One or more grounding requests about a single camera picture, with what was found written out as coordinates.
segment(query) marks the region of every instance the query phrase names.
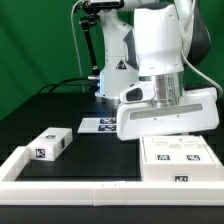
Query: green backdrop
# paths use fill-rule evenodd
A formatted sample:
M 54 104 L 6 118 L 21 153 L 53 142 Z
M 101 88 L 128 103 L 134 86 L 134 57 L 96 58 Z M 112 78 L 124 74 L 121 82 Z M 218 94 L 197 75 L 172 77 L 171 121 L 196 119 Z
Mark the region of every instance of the green backdrop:
M 198 1 L 210 31 L 211 51 L 198 66 L 224 87 L 224 1 Z M 0 0 L 0 119 L 44 85 L 79 77 L 71 31 L 70 13 L 73 0 Z M 74 16 L 84 75 L 91 71 L 86 43 Z M 133 13 L 119 16 L 132 24 Z M 100 68 L 104 66 L 104 46 L 100 25 L 92 28 L 94 47 Z M 187 83 L 202 79 L 189 69 Z M 57 91 L 82 91 L 62 87 Z

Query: black table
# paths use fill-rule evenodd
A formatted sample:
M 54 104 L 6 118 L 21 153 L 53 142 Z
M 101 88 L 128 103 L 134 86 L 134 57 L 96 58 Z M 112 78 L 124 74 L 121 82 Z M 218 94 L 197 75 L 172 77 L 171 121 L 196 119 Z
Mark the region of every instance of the black table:
M 224 103 L 220 125 L 199 132 L 224 161 Z M 116 134 L 77 134 L 83 117 L 116 117 L 114 106 L 89 94 L 34 95 L 0 122 L 0 163 L 48 127 L 72 128 L 73 142 L 55 162 L 32 161 L 17 181 L 140 181 L 138 141 Z M 0 206 L 0 223 L 223 223 L 224 207 Z

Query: white border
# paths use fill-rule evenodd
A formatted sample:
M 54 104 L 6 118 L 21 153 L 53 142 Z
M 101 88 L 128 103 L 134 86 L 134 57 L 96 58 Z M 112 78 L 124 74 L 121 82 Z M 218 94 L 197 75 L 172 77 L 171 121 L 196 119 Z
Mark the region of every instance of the white border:
M 29 162 L 18 147 L 0 168 L 0 205 L 224 205 L 224 181 L 14 182 Z

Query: metal cylinder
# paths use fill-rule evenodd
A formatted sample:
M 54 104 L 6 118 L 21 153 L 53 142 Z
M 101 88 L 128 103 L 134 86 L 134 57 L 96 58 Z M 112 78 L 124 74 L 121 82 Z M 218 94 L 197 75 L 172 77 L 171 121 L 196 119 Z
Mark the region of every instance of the metal cylinder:
M 151 101 L 153 108 L 177 106 L 179 98 L 184 95 L 183 72 L 141 77 L 140 81 L 152 81 L 154 83 L 156 96 Z

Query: printed label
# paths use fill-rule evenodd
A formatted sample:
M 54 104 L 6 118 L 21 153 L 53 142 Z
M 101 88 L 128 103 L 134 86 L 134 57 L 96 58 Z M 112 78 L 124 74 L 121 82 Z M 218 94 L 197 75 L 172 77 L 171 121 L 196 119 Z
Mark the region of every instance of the printed label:
M 190 177 L 188 175 L 177 175 L 174 177 L 175 182 L 189 182 Z
M 48 135 L 48 136 L 46 136 L 46 138 L 47 139 L 54 139 L 54 138 L 56 138 L 56 135 Z
M 169 155 L 157 155 L 158 160 L 170 160 Z
M 187 159 L 189 161 L 200 161 L 200 156 L 199 155 L 187 155 Z
M 98 131 L 116 131 L 116 125 L 100 125 Z
M 100 124 L 116 124 L 117 119 L 116 118 L 102 118 L 100 119 Z
M 45 158 L 45 149 L 36 149 L 36 158 Z
M 117 65 L 116 69 L 120 69 L 120 70 L 127 69 L 127 67 L 122 59 L 120 60 L 119 64 Z

